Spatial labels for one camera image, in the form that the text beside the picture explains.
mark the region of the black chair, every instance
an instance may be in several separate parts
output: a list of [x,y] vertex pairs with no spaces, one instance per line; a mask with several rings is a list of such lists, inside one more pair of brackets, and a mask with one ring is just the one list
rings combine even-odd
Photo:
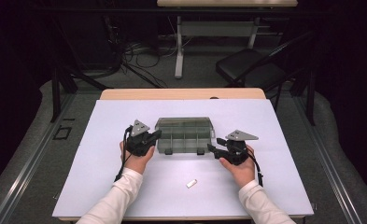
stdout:
[[289,55],[301,53],[300,49],[305,49],[313,36],[313,32],[307,32],[278,46],[267,55],[254,49],[243,49],[218,61],[216,71],[229,82],[226,87],[261,88],[264,92],[278,87],[277,94],[271,97],[276,96],[276,110],[283,83],[304,73],[306,61],[309,61],[309,57],[303,56],[302,62],[291,66]]

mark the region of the white table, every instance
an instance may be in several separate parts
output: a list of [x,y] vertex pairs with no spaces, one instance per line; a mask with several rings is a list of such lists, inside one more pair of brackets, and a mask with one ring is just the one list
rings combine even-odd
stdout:
[[[259,140],[247,143],[256,150],[269,197],[290,216],[313,215],[273,107],[262,99],[97,101],[52,215],[78,219],[106,195],[121,166],[119,142],[135,119],[153,132],[158,118],[186,117],[210,117],[216,137],[235,129],[257,135]],[[144,177],[124,220],[249,217],[231,175],[211,153],[155,153]],[[198,183],[188,189],[193,179]]]
[[[158,0],[159,7],[296,7],[297,0]],[[249,36],[252,49],[260,18],[253,21],[182,21],[177,16],[177,56],[175,78],[183,76],[182,36]]]

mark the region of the person's right hand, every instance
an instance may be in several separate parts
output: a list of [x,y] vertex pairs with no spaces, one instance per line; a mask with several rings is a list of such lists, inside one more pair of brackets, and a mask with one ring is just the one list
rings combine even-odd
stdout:
[[[123,153],[124,144],[123,142],[120,142],[120,149],[121,149],[121,159],[122,159],[122,153]],[[135,155],[131,155],[131,153],[127,150],[125,151],[125,167],[130,168],[131,170],[137,171],[139,174],[143,174],[146,169],[146,164],[148,164],[148,161],[153,157],[154,149],[155,147],[150,147],[148,149],[148,153],[143,157],[137,157]]]
[[[254,157],[253,148],[247,145],[247,150],[248,153]],[[242,188],[247,183],[255,179],[255,164],[251,158],[247,158],[237,166],[229,163],[224,158],[220,158],[219,161],[228,171],[230,171],[230,173],[232,173],[239,188]]]

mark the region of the gray plastic box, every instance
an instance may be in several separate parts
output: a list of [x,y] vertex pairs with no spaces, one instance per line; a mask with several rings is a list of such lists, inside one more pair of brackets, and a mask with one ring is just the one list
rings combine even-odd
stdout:
[[209,118],[159,118],[155,130],[161,130],[157,148],[160,153],[209,152],[207,144],[215,138],[215,130]]

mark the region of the white sleeve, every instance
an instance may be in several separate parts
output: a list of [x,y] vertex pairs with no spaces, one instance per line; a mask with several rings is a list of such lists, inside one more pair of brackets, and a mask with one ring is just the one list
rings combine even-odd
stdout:
[[121,223],[127,207],[136,199],[143,176],[124,168],[121,178],[113,184],[110,192],[101,199],[78,224]]
[[239,200],[256,224],[295,223],[268,198],[264,188],[256,180],[252,180],[239,190]]

